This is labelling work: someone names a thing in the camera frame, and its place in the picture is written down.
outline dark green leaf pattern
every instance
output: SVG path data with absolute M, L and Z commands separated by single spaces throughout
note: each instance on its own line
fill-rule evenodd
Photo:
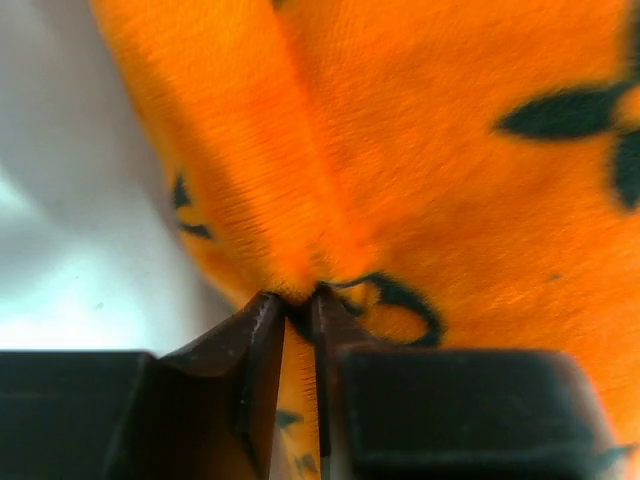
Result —
M 176 184 L 173 187 L 173 208 L 176 210 L 182 207 L 190 207 L 191 199 L 187 194 L 187 189 L 184 183 L 184 177 L 178 175 L 176 178 Z M 180 230 L 183 232 L 195 235 L 197 237 L 213 240 L 213 236 L 209 232 L 209 229 L 204 225 L 189 225 L 188 223 L 180 222 L 178 224 Z
M 524 137 L 567 140 L 609 130 L 612 112 L 627 84 L 574 87 L 535 98 L 498 122 L 498 128 Z
M 284 409 L 276 410 L 276 425 L 281 430 L 286 430 L 289 425 L 293 425 L 294 423 L 302 422 L 304 422 L 304 417 L 297 412 Z
M 409 343 L 410 346 L 436 347 L 442 341 L 443 328 L 440 317 L 418 292 L 394 280 L 382 272 L 374 272 L 345 283 L 328 283 L 334 288 L 351 288 L 363 283 L 369 283 L 379 291 L 379 305 L 393 305 L 406 308 L 427 324 L 428 331 L 418 340 Z
M 640 131 L 621 135 L 613 179 L 622 204 L 634 209 L 640 198 Z

